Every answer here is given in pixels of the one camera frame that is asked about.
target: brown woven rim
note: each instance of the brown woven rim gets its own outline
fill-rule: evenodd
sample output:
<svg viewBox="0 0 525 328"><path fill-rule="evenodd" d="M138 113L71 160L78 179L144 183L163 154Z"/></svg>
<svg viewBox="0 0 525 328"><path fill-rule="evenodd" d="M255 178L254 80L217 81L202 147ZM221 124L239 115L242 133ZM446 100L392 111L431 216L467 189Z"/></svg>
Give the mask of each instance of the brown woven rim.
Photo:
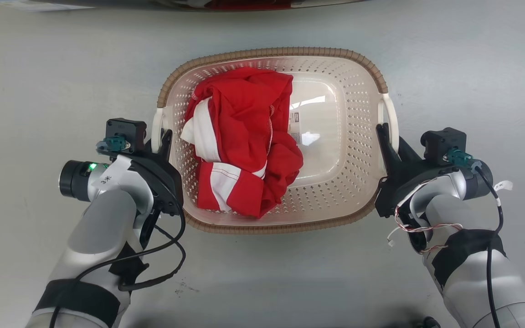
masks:
<svg viewBox="0 0 525 328"><path fill-rule="evenodd" d="M362 65L374 79L378 91L380 93L388 93L388 87L386 86L386 81L382 77L382 73L376 67L376 65L368 60L366 57L347 49L339 48L316 48L308 46L295 46L295 47L284 47L284 48L265 48L265 49L255 49L255 50L244 50L244 51L234 51L227 52L225 54L218 54L213 56L205 56L197 58L186 62L185 64L179 66L163 83L161 92L159 93L159 98L157 101L158 108L165 107L167 103L167 96L171 91L171 87L177 82L181 76L183 76L188 71L201 66L218 64L220 62L231 62L235 60L245 60L250 58L260 58L260 57L275 57L275 56L329 56L344 58L352 60ZM340 218L334 218L329 220L322 220L318 222L308 222L302 224L290 224L290 225L274 225L274 226L231 226L231 225L214 225L207 224L202 222L190 214L186 210L185 221L190 226L193 226L196 229L212 232L212 233L233 233L239 235L264 235L271 233L291 233L291 232L303 232L311 230L319 230L325 228L332 228L334 226L343 226L360 220L364 216L370 214L373 211L374 202L376 201L376 196L378 195L378 189L370 199L370 201L362 207L357 212L354 212L347 216L342 216Z"/></svg>

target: beige plastic basket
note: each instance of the beige plastic basket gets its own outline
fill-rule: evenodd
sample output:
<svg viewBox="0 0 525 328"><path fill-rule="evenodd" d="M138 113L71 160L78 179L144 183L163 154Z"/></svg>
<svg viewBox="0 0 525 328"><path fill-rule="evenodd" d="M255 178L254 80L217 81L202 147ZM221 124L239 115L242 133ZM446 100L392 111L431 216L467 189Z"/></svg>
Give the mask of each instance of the beige plastic basket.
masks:
<svg viewBox="0 0 525 328"><path fill-rule="evenodd" d="M290 110L299 113L303 137L304 166L298 178L283 203L259 220L196 207L194 149L179 138L196 85L240 67L293 75ZM268 48L207 56L186 62L168 77L159 95L152 139L159 140L160 127L173 130L170 162L181 173L191 226L250 234L329 228L355 222L374 208L379 180L385 176L375 128L385 120L385 109L392 146L398 149L398 123L387 92L376 66L350 50Z"/></svg>

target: red clothing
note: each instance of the red clothing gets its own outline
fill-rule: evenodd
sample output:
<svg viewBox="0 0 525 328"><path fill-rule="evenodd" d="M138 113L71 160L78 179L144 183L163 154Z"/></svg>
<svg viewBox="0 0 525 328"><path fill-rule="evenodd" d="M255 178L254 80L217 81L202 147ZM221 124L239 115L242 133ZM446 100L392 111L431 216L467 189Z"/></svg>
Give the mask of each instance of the red clothing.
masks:
<svg viewBox="0 0 525 328"><path fill-rule="evenodd" d="M204 161L196 173L198 207L260 218L281 203L303 166L287 133L292 80L246 67L196 87L181 137Z"/></svg>

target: cable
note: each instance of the cable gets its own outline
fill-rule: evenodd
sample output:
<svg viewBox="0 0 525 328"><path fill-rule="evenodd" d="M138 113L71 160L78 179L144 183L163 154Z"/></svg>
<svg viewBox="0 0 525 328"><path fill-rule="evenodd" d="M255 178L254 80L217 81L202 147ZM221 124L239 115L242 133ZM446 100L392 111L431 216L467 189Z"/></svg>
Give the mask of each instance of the cable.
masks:
<svg viewBox="0 0 525 328"><path fill-rule="evenodd" d="M481 168L478 166L475 168L477 173L479 173L479 176L481 176L481 179L485 182L489 190L491 191L491 194L494 195L495 201L498 203L498 214L499 214L499 223L498 228L494 230L494 236L489 241L489 245L487 246L487 294L489 297L489 309L491 311L491 317L494 320L494 326L495 328L500 328L499 321L498 321L498 312L495 309L495 301L494 301L494 287L492 286L492 278L491 278L491 253L492 253L492 244L495 240L495 238L498 236L499 231L502 230L502 227L504 226L504 212L502 211L502 202L499 200L498 193L494 190L494 187L489 183L489 180L487 177L485 177L485 174L481 170Z"/></svg>
<svg viewBox="0 0 525 328"><path fill-rule="evenodd" d="M121 257L119 259L112 259L112 260L104 261L104 262L101 262L101 263L96 264L94 266L91 266L90 268L84 270L76 278L74 278L73 284L69 287L69 289L67 289L63 293L61 293L60 300L63 299L65 293L71 293L73 288L75 287L76 283L79 282L82 278L84 278L84 276L86 276L87 274L93 272L94 270L97 270L98 268L102 268L104 266L108 266L110 264L121 262L121 261L137 259L138 257L144 256L144 255L152 254L152 253L155 253L157 251L162 251L163 249L166 249L167 247L169 247L171 245L174 245L174 244L178 246L178 248L180 249L181 254L182 254L181 261L180 261L179 265L177 266L177 268L175 268L169 274L166 274L164 276L160 276L160 277L155 278L155 279L147 280L145 282L139 282L139 283L133 284L133 285L119 285L119 290L122 290L122 288L128 288L127 291L129 291L129 290L132 291L132 290L136 290L136 289L142 289L142 288L146 288L146 287L151 287L151 286L154 286L154 285L159 284L161 282L164 282L165 280L171 278L174 274L177 274L177 272L181 268L181 265L185 261L185 250L183 249L183 247L181 247L181 244L179 244L179 240L180 240L181 236L185 232L185 214L184 214L183 207L181 206L180 201L177 199L177 197L175 197L175 195L169 189L169 187L167 187L167 184L164 181L162 181L161 179L159 179L158 176L154 175L154 177L155 177L155 179L157 179L163 185L163 187L171 195L172 199L175 200L174 204L175 204L175 207L178 210L178 213L180 214L180 219L181 219L181 227L180 227L179 232L177 232L177 235L175 235L175 237L171 237L171 235L169 235L165 230L159 228L158 231L163 233L164 235L166 235L169 239L171 239L170 241L168 241L167 243L165 243L163 245L160 245L158 247L154 247L152 249L148 249L147 251L140 251L139 253L135 253L133 255ZM54 328L56 326L56 320L58 319L58 315L60 314L60 309L61 309L61 306L58 305L54 309L54 312L52 312L52 318L50 319L50 328Z"/></svg>

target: white handle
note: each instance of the white handle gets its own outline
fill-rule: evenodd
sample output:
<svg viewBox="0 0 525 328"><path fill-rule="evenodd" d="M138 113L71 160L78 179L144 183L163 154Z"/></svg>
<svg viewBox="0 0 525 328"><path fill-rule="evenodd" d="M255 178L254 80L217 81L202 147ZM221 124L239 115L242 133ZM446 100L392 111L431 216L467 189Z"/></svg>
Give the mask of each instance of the white handle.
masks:
<svg viewBox="0 0 525 328"><path fill-rule="evenodd" d="M170 108L157 108L154 115L153 127L151 129L151 152L156 154L161 147L161 129L169 129L169 121L165 113L171 112Z"/></svg>
<svg viewBox="0 0 525 328"><path fill-rule="evenodd" d="M384 123L384 107L386 106L386 113L388 114L388 128L390 130L390 143L392 149L398 153L398 144L400 134L398 133L398 119L396 118L396 110L394 110L394 104L388 93L381 93L382 98L378 102L378 123Z"/></svg>

